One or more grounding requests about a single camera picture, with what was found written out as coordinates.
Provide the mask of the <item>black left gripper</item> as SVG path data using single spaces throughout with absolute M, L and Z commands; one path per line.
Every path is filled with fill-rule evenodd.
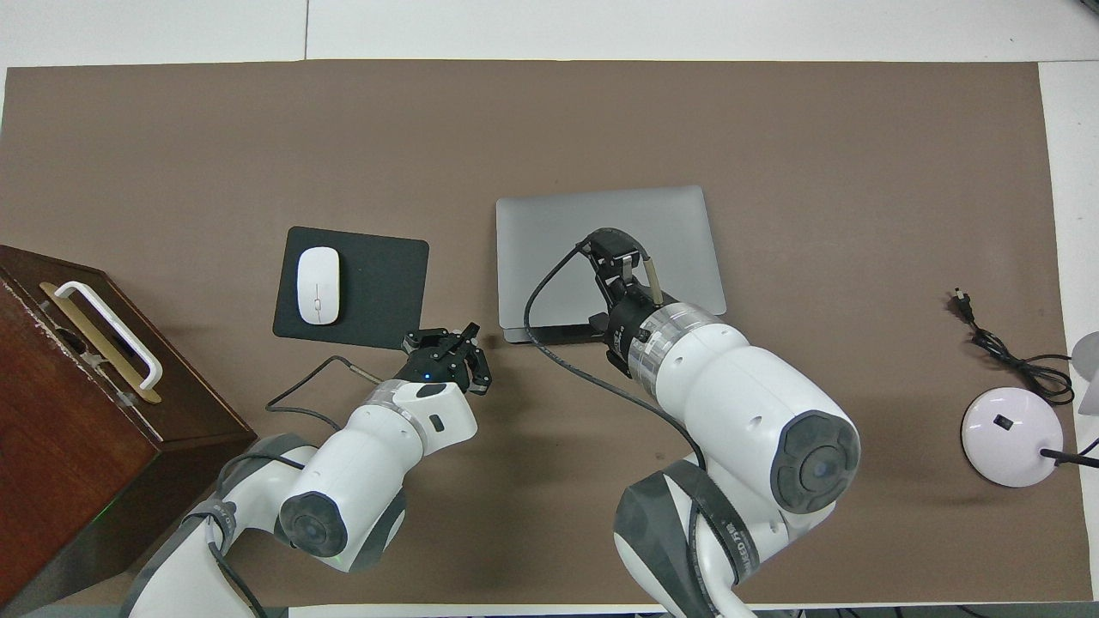
M 488 360 L 484 355 L 477 334 L 478 324 L 470 322 L 460 331 L 452 353 L 440 352 L 440 345 L 455 336 L 445 328 L 408 331 L 402 340 L 402 349 L 409 353 L 399 378 L 415 383 L 454 383 L 460 391 L 475 395 L 487 394 L 492 376 Z

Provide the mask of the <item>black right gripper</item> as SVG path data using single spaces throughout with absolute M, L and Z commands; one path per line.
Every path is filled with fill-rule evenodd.
M 635 279 L 636 267 L 643 265 L 643 247 L 635 238 L 617 232 L 617 228 L 597 228 L 577 243 L 577 250 L 592 264 L 607 305 L 604 312 L 590 317 L 590 327 L 604 341 L 610 363 L 632 377 L 629 349 L 645 320 L 657 310 L 650 286 Z

